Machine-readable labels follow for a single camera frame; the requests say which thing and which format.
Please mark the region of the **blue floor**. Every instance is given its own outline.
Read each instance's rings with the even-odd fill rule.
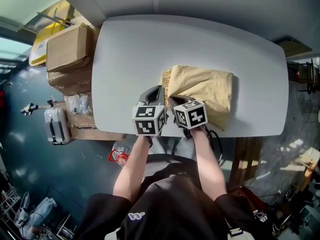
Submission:
[[[79,221],[90,195],[112,192],[121,169],[108,161],[114,142],[75,140],[53,146],[45,133],[45,110],[31,116],[20,113],[28,103],[45,105],[51,96],[56,101],[63,99],[49,86],[46,68],[22,70],[11,83],[12,87],[5,89],[9,107],[7,116],[2,117],[5,126],[0,140],[6,169],[21,195],[29,191],[33,200],[41,200],[48,191],[64,211]]]

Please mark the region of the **forearm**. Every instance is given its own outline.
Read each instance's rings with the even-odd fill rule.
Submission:
[[[191,130],[195,143],[197,166],[201,187],[213,201],[226,194],[226,181],[215,154],[210,146],[206,133],[202,130]]]
[[[149,148],[148,140],[143,136],[139,136],[115,182],[113,188],[114,196],[126,198],[132,203],[135,202],[144,176]]]

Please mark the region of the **cardboard box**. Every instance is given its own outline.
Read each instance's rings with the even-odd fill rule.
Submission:
[[[283,49],[286,58],[312,51],[309,46],[290,36],[276,40],[274,43]]]
[[[93,57],[100,29],[98,27],[94,27],[91,29],[91,32],[93,34],[90,48],[90,56],[92,59],[87,65],[73,67],[67,72],[46,73],[49,85],[56,88],[65,96],[91,92],[92,67],[94,62]]]
[[[89,93],[91,92],[92,66],[69,73],[47,72],[46,78],[50,86],[65,96]]]
[[[90,101],[92,100],[91,93],[88,93]],[[71,131],[71,136],[77,140],[99,140],[99,141],[120,141],[123,140],[122,133],[107,132],[98,130],[95,124],[93,114],[73,114],[70,112],[70,106],[64,97],[66,116],[68,118],[68,126]]]
[[[93,61],[92,29],[80,23],[68,27],[48,39],[46,47],[46,71],[70,72]]]

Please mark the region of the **boxes stack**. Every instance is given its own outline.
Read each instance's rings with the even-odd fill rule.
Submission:
[[[91,102],[91,78],[99,29],[80,23],[48,39],[46,50],[47,80],[65,97],[88,94]],[[97,129],[94,114],[74,114],[66,102],[71,136],[83,140],[122,140],[122,133]]]

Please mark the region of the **marker cube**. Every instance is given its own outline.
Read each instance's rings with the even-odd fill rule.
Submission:
[[[193,100],[188,103],[175,106],[175,119],[179,126],[192,129],[208,123],[206,105],[201,100]]]
[[[134,106],[132,120],[137,136],[158,136],[167,122],[166,107]]]

